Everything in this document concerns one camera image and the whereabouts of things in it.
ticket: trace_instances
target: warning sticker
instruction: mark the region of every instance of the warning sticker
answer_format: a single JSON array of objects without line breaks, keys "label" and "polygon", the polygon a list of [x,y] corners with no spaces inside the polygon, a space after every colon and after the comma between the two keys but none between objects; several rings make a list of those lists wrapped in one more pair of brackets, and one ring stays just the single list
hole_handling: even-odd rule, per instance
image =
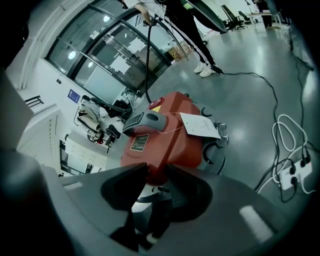
[{"label": "warning sticker", "polygon": [[160,106],[156,106],[155,108],[153,108],[151,110],[153,110],[155,112],[159,112],[160,108],[161,108],[161,105]]},{"label": "warning sticker", "polygon": [[140,151],[140,152],[144,151],[148,137],[149,137],[149,134],[136,136],[130,150]]}]

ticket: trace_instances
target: glass door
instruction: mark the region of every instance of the glass door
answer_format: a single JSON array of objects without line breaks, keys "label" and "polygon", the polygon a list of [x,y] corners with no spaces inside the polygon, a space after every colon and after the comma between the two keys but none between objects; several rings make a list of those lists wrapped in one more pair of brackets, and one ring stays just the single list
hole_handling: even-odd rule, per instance
[{"label": "glass door", "polygon": [[[126,47],[133,56],[146,65],[147,60],[147,42],[145,42],[135,31],[129,28],[126,24],[119,24],[108,34],[117,42]],[[159,77],[166,69],[166,63],[162,60],[159,54],[150,46],[149,53],[149,70],[153,75]]]},{"label": "glass door", "polygon": [[135,93],[143,87],[145,72],[135,60],[130,60],[125,52],[117,50],[110,42],[103,40],[97,44],[92,50],[91,57]]}]

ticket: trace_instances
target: chair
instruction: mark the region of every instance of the chair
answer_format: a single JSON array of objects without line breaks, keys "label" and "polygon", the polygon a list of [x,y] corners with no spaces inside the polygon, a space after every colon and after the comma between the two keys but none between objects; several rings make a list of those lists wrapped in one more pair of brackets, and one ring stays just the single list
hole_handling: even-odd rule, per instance
[{"label": "chair", "polygon": [[251,24],[250,18],[242,11],[239,11],[240,16],[244,19],[244,24]]},{"label": "chair", "polygon": [[226,22],[228,30],[233,30],[233,29],[238,30],[240,28],[242,29],[246,28],[246,26],[243,26],[244,21],[239,19],[240,16],[236,17],[225,4],[221,5],[221,8],[225,12],[226,16],[229,18],[228,21]]}]

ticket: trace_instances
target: paper sheet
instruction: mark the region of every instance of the paper sheet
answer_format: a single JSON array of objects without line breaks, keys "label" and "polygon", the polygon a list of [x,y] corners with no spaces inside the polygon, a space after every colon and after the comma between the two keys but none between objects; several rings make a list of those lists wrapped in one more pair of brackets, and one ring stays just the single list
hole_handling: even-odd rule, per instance
[{"label": "paper sheet", "polygon": [[125,74],[129,68],[131,68],[130,65],[126,63],[126,60],[123,59],[121,56],[116,57],[114,62],[111,63],[110,67],[114,69],[116,72],[120,71],[122,74]]},{"label": "paper sheet", "polygon": [[221,139],[211,120],[202,115],[180,113],[186,132],[190,135]]},{"label": "paper sheet", "polygon": [[135,54],[136,52],[140,52],[143,48],[146,47],[146,44],[141,41],[138,37],[136,37],[129,45],[128,50]]}]

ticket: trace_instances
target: hose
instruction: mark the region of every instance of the hose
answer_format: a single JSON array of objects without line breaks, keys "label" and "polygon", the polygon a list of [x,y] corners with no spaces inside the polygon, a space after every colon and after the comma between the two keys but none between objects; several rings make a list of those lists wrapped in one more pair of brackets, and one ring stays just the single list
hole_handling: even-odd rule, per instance
[{"label": "hose", "polygon": [[145,77],[144,77],[144,85],[145,85],[145,97],[147,99],[147,101],[149,102],[149,104],[152,103],[149,94],[148,94],[148,71],[149,71],[149,53],[150,53],[150,34],[151,34],[151,28],[152,28],[153,24],[151,24],[149,26],[148,29],[148,38],[147,38],[147,42],[146,42],[146,63],[145,63]]}]

